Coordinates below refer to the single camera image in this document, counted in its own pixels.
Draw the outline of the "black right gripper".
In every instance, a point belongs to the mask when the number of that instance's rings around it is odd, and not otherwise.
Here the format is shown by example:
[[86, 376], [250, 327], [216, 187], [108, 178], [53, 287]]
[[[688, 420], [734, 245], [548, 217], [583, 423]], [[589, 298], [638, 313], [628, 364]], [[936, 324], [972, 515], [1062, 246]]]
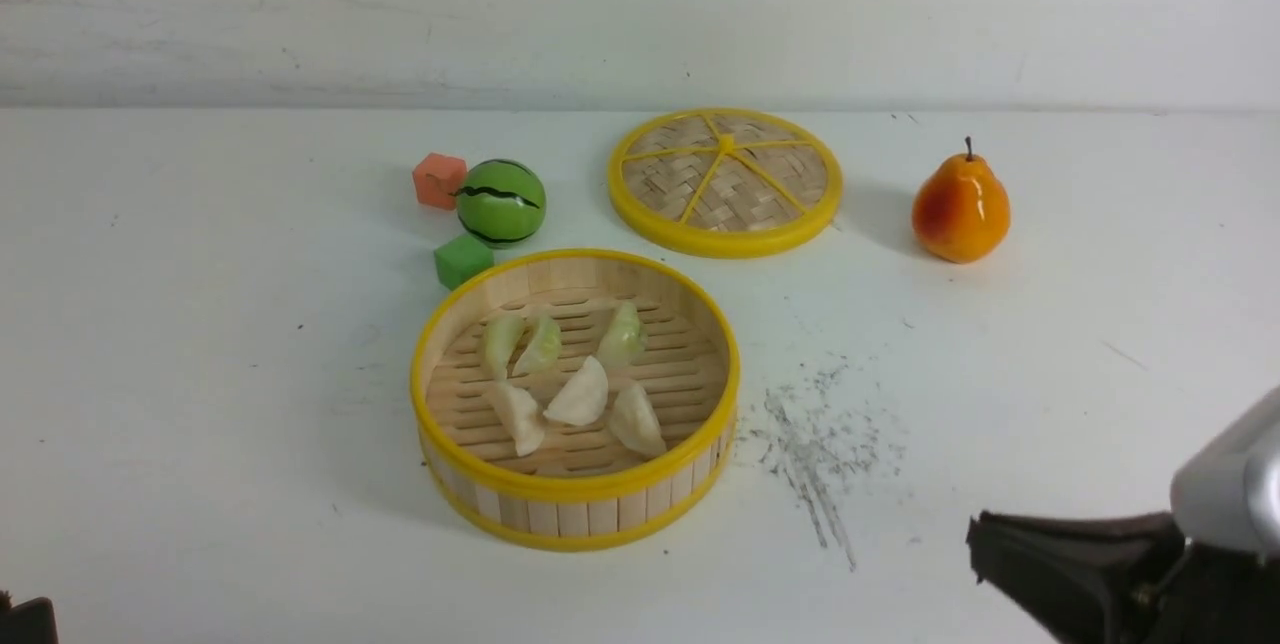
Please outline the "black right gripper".
[[1169, 513], [1042, 519], [984, 511], [972, 571], [1057, 643], [1277, 643], [1279, 563], [1185, 544]]

